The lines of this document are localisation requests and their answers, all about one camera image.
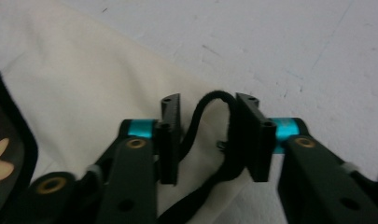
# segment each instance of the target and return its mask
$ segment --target white fabric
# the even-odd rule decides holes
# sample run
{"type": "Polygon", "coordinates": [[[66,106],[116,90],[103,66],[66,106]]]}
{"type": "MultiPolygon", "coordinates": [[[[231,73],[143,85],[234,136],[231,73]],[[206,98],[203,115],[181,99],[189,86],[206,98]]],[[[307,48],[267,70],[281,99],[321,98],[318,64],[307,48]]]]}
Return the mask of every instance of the white fabric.
{"type": "MultiPolygon", "coordinates": [[[[69,171],[81,178],[122,120],[158,119],[169,94],[181,93],[187,128],[196,103],[216,88],[53,0],[0,0],[0,71],[39,145],[35,177],[69,171]]],[[[215,143],[227,116],[222,104],[206,110],[177,187],[159,186],[159,212],[218,168],[215,143]]],[[[217,186],[191,222],[213,222],[247,181],[245,173],[217,186]]]]}

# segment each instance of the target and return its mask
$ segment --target brass screw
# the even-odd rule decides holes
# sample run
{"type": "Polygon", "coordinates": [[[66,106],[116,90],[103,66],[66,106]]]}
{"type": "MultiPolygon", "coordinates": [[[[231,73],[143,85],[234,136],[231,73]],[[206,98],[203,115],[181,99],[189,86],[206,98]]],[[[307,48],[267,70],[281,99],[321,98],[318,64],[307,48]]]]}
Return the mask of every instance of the brass screw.
{"type": "Polygon", "coordinates": [[[62,189],[65,185],[66,179],[60,176],[56,176],[41,182],[37,186],[36,192],[38,194],[51,194],[62,189]]]}
{"type": "Polygon", "coordinates": [[[302,147],[315,147],[315,142],[308,138],[296,138],[294,141],[302,147]]]}
{"type": "Polygon", "coordinates": [[[141,147],[144,147],[145,145],[146,145],[146,141],[142,139],[133,139],[127,143],[127,147],[130,147],[132,149],[141,148],[141,147]]]}

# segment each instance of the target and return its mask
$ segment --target black fabric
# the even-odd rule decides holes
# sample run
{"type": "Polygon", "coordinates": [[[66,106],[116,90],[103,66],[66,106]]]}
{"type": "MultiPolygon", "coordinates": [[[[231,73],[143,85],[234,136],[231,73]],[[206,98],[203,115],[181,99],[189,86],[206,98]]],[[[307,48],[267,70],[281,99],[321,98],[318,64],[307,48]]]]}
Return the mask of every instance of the black fabric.
{"type": "Polygon", "coordinates": [[[3,82],[0,75],[0,107],[6,113],[7,117],[13,123],[21,140],[24,144],[25,152],[23,157],[23,165],[21,168],[20,175],[16,181],[16,184],[9,194],[5,206],[0,212],[0,223],[4,220],[4,213],[6,212],[8,206],[13,202],[21,192],[26,190],[32,178],[32,174],[35,170],[35,164],[37,161],[37,144],[34,136],[32,135],[25,119],[22,117],[20,110],[14,104],[8,90],[3,82]]]}
{"type": "Polygon", "coordinates": [[[206,94],[198,103],[192,116],[188,132],[180,145],[180,160],[183,160],[186,157],[194,143],[203,111],[209,103],[216,99],[221,99],[225,102],[230,110],[229,127],[227,130],[228,142],[226,149],[224,150],[224,162],[217,172],[210,176],[202,186],[165,211],[159,217],[160,224],[179,224],[188,222],[205,203],[211,190],[216,184],[223,181],[233,180],[238,177],[245,168],[244,162],[237,151],[240,147],[239,142],[237,141],[237,134],[239,134],[236,121],[238,116],[237,103],[233,96],[224,91],[212,91],[206,94]]]}

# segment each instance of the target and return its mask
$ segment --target blue tape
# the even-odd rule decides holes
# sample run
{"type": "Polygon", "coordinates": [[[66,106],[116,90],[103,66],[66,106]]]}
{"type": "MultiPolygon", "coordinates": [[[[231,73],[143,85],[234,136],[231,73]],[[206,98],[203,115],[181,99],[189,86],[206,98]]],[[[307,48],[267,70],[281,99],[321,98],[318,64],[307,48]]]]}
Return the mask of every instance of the blue tape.
{"type": "Polygon", "coordinates": [[[282,142],[288,140],[291,135],[300,134],[299,126],[292,118],[272,119],[276,124],[276,148],[273,153],[283,154],[285,150],[282,148],[282,142]]]}
{"type": "Polygon", "coordinates": [[[152,138],[154,119],[133,119],[128,130],[128,135],[152,138]]]}

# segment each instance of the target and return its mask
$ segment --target black strap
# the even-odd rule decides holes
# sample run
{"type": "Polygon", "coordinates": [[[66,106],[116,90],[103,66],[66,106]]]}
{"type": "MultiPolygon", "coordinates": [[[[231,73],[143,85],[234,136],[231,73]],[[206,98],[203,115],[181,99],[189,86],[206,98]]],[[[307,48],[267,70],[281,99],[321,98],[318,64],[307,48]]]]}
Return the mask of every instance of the black strap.
{"type": "Polygon", "coordinates": [[[8,93],[8,90],[1,76],[0,107],[16,128],[25,147],[23,156],[24,163],[22,164],[20,175],[17,178],[16,184],[9,194],[7,201],[5,202],[5,206],[0,212],[0,223],[2,223],[4,219],[4,212],[6,212],[7,207],[18,197],[21,192],[23,192],[29,186],[37,161],[37,144],[27,123],[25,122],[25,119],[22,117],[20,110],[14,104],[14,101],[8,93]]]}
{"type": "Polygon", "coordinates": [[[203,111],[209,103],[216,99],[221,99],[225,102],[230,110],[230,120],[227,132],[228,142],[224,151],[224,162],[221,164],[217,172],[209,177],[202,186],[164,212],[159,217],[160,224],[180,224],[188,222],[205,203],[212,188],[216,184],[223,181],[233,180],[244,170],[244,162],[241,160],[239,153],[234,150],[239,148],[239,142],[237,142],[236,136],[236,134],[238,134],[236,121],[238,116],[237,103],[233,96],[224,91],[212,91],[206,94],[198,103],[192,116],[188,132],[180,145],[180,160],[185,158],[194,143],[203,111]]]}

